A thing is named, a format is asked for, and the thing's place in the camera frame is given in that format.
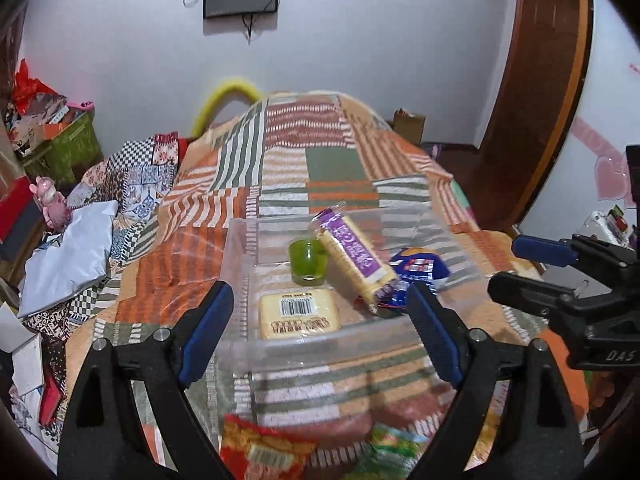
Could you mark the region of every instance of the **transparent plastic tray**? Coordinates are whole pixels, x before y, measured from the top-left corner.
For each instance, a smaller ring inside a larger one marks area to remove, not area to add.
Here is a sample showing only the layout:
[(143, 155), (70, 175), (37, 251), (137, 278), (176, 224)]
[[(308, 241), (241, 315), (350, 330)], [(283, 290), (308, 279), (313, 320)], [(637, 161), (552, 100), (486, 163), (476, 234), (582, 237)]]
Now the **transparent plastic tray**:
[[(486, 279), (454, 241), (428, 204), (355, 210), (347, 213), (389, 259), (403, 247), (424, 247), (440, 255), (451, 275), (438, 291), (440, 302), (461, 317), (487, 299)], [(234, 312), (217, 346), (218, 365), (236, 373), (324, 365), (388, 352), (420, 342), (408, 316), (382, 319), (357, 297), (330, 261), (323, 288), (337, 293), (340, 329), (322, 335), (279, 340), (260, 338), (258, 302), (263, 294), (308, 290), (290, 276), (287, 248), (313, 237), (312, 215), (233, 219), (226, 236), (220, 279), (234, 291)]]

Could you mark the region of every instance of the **pink figurine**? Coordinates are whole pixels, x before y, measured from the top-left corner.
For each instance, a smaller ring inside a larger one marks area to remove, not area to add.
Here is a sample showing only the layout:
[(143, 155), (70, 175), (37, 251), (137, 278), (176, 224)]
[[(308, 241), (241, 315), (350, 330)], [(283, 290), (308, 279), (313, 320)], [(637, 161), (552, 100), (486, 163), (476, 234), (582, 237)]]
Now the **pink figurine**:
[(61, 233), (71, 222), (72, 211), (66, 206), (65, 197), (56, 191), (56, 185), (48, 176), (37, 176), (35, 186), (31, 184), (29, 190), (35, 195), (47, 227), (54, 232)]

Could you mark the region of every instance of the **white bag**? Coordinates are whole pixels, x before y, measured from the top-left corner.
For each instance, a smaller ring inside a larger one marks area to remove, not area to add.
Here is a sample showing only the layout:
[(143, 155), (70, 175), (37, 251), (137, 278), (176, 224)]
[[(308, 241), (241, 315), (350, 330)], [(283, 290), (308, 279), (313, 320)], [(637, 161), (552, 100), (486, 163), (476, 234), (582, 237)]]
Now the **white bag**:
[(118, 202), (98, 202), (73, 211), (71, 224), (55, 245), (35, 250), (26, 263), (18, 317), (47, 310), (101, 280), (111, 251)]

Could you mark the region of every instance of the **green cup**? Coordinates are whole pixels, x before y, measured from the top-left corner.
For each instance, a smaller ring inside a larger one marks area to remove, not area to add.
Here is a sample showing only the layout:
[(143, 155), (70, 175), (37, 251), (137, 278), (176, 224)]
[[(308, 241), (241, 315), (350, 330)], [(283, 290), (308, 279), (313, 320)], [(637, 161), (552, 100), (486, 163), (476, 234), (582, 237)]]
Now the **green cup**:
[(289, 263), (293, 281), (302, 286), (324, 282), (327, 254), (316, 239), (296, 240), (289, 245)]

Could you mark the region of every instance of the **yellow foam tube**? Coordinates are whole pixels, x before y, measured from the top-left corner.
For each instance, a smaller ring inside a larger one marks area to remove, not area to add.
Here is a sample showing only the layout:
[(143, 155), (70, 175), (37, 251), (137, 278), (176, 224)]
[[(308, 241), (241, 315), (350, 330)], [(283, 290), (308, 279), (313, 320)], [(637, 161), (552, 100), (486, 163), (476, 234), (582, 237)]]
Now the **yellow foam tube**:
[(191, 137), (194, 139), (199, 138), (209, 125), (211, 115), (215, 108), (220, 104), (222, 99), (233, 92), (240, 92), (245, 95), (251, 104), (257, 103), (262, 99), (262, 93), (255, 87), (253, 83), (249, 83), (247, 80), (235, 77), (227, 79), (220, 83), (207, 99), (207, 102), (199, 111), (196, 120), (191, 128)]

